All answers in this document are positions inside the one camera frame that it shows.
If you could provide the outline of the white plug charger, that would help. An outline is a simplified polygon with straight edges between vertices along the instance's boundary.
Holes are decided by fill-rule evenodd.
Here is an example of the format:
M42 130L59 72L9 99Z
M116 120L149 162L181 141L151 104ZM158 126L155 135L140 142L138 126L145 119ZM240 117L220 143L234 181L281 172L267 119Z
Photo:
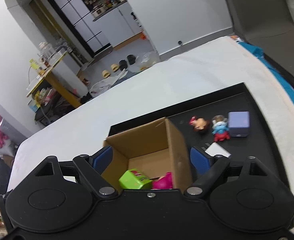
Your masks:
M221 147L217 142L213 142L206 150L205 153L208 155L214 157L216 155L222 155L226 158L229 158L231 154L225 150L223 147Z

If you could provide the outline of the green cube charger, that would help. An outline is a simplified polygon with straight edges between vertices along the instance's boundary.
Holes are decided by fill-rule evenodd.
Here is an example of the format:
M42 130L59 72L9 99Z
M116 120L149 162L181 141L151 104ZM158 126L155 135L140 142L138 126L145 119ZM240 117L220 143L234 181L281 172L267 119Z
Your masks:
M123 189L149 190L152 180L137 169L127 170L120 178L119 184Z

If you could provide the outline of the pink figurine toy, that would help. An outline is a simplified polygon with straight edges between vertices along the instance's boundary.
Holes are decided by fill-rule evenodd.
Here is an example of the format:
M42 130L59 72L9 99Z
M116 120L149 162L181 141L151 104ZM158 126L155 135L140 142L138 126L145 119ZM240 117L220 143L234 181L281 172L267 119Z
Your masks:
M167 172L165 176L160 177L152 182L153 190L167 190L173 188L172 173Z

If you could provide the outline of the purple cube charger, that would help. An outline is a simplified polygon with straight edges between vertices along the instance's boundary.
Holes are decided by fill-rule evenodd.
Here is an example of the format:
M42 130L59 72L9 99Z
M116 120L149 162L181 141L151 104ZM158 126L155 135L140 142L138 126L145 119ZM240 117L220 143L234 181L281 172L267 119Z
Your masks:
M228 128L231 137L244 138L249 134L250 129L250 114L244 112L229 112L228 113Z

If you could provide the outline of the cardboard box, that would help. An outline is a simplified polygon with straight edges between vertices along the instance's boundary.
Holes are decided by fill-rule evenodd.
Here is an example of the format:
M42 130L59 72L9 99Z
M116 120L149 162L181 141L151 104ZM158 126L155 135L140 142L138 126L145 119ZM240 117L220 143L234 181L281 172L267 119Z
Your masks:
M112 148L113 158L102 177L119 191L122 190L119 179L132 169L149 179L170 172L173 188L182 192L192 184L185 139L169 119L161 118L111 135L103 145Z

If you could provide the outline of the blue and red figurine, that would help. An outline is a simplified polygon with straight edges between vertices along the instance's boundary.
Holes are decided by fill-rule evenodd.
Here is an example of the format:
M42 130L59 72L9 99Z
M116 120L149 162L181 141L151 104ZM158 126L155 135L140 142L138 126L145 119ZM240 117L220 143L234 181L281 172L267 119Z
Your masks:
M229 140L228 119L223 115L216 115L212 119L212 134L214 142Z

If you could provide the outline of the brown-haired doll figurine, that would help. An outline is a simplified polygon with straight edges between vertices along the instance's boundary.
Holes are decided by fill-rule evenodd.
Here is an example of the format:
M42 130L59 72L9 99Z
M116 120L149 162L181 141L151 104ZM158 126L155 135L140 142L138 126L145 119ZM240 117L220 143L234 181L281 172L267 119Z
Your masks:
M193 127L193 130L197 133L205 133L209 129L210 121L205 120L204 118L197 118L193 116L190 121L189 125Z

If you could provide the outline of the black tray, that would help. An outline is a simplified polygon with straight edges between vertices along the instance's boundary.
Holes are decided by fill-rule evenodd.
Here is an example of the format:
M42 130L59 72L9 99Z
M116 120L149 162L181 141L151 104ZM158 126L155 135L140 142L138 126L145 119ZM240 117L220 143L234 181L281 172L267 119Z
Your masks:
M109 135L115 135L160 118L168 118L185 137L188 148L205 148L214 141L210 131L198 134L189 125L192 116L211 120L216 115L228 116L230 112L249 112L249 134L244 138L231 138L219 144L231 154L231 166L239 166L248 156L257 157L285 185L288 177L280 151L269 126L253 96L244 83L239 83L215 92L176 103L147 113L117 122L110 127Z

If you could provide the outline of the yellow side table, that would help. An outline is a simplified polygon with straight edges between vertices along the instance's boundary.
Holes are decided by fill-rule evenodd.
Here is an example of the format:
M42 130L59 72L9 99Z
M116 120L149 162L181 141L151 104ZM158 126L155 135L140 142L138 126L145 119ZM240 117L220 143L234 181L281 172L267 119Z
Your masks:
M88 88L77 76L80 68L69 67L66 60L70 59L66 50L60 50L49 61L49 67L39 72L39 75L27 87L27 97L40 89L46 81L67 100L74 108L81 106L80 99L87 95Z

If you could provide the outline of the white plastic bag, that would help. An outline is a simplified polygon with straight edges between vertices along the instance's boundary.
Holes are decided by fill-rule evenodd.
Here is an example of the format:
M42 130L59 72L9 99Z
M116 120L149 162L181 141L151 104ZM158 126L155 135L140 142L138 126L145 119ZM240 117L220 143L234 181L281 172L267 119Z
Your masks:
M97 82L96 84L92 85L92 87L89 90L89 93L92 98L96 98L97 96L108 91L111 86L112 86L112 83L110 81L101 80Z

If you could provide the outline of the yellow slipper left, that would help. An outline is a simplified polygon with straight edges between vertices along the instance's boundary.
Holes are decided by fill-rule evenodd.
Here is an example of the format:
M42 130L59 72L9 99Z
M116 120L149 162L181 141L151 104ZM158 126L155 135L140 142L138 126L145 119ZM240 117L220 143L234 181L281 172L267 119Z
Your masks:
M110 77L110 75L111 75L111 74L110 74L110 72L109 72L108 70L103 70L103 72L102 72L102 76L103 76L104 79Z

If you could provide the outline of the yellow slipper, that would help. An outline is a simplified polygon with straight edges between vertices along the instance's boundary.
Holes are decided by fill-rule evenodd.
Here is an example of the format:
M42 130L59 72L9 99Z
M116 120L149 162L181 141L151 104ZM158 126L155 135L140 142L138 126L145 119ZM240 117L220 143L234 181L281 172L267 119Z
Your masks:
M112 64L111 65L111 70L113 71L113 72L116 72L116 71L118 71L119 70L119 65L118 64Z
M111 74L110 74L110 72L109 72L108 70L103 70L103 72L102 72L102 76L103 76L104 79L110 77L110 75L111 75Z

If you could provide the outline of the yellow slipper right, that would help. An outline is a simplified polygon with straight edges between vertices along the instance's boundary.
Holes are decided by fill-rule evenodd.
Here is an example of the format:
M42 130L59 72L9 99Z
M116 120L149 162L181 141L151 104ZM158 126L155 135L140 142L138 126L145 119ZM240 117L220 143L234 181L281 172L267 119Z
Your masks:
M111 65L111 70L113 71L113 72L116 72L116 71L118 71L119 70L119 65L118 64L112 64Z

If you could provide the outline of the white table cloth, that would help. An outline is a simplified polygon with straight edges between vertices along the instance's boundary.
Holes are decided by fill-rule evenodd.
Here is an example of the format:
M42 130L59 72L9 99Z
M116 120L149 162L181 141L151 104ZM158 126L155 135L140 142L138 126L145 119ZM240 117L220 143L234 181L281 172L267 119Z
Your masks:
M155 64L32 135L18 149L8 188L49 155L71 160L96 152L114 124L238 83L263 113L294 194L294 103L267 67L230 37Z

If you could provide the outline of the black slipper left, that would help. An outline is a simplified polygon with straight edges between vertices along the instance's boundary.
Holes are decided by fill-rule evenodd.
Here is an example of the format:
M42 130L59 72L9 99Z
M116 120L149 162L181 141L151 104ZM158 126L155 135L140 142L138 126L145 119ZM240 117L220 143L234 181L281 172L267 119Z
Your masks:
M119 69L121 71L123 71L124 69L127 69L127 67L128 67L128 64L127 64L126 60L120 60L119 61Z

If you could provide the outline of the black slipper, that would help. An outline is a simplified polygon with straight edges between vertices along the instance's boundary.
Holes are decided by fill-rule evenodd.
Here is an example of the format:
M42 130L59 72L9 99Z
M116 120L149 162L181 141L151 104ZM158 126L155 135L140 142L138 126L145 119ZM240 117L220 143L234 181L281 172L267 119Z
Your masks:
M127 61L128 61L128 63L130 65L135 64L135 62L136 62L136 56L135 55L132 55L132 54L127 55Z
M120 60L119 61L119 69L121 71L123 71L124 69L127 69L127 67L128 67L128 64L127 64L126 60Z

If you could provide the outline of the teal cloth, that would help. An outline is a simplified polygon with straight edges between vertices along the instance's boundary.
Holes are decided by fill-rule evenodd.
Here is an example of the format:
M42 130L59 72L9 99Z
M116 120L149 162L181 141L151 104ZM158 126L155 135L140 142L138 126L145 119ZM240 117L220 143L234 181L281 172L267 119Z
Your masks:
M243 41L238 41L238 44L243 48L252 53L257 59L259 59L266 68L273 74L273 76L277 79L283 89L286 91L287 95L291 99L294 104L294 88L289 84L287 78L284 77L269 61L267 61L263 50L260 47L248 44Z

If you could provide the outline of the black slipper right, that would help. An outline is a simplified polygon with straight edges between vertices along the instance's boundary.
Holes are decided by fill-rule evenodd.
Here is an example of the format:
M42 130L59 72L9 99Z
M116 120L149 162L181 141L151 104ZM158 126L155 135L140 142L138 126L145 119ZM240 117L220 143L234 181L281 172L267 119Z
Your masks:
M128 63L130 65L135 64L135 62L136 62L136 56L135 55L132 55L132 54L127 55L127 61L128 61Z

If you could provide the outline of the clear plastic bag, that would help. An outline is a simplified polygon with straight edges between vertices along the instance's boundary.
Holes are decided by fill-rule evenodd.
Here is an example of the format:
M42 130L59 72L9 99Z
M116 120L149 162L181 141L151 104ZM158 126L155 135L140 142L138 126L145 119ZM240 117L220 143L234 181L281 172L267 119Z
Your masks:
M155 51L149 51L138 56L138 67L141 72L159 62L159 55Z

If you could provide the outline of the glass jar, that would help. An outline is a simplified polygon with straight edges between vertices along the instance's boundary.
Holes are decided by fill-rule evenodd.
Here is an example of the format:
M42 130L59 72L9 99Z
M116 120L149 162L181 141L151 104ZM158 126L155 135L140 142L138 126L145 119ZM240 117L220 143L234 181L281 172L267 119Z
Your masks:
M56 53L52 44L48 42L41 42L39 44L39 49L41 54L47 59L51 58Z

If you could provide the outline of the grey chair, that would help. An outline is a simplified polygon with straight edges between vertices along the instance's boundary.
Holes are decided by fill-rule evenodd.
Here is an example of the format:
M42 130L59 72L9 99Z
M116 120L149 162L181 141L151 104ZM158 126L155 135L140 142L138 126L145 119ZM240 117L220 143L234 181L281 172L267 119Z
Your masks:
M234 33L294 78L294 21L285 0L226 0Z

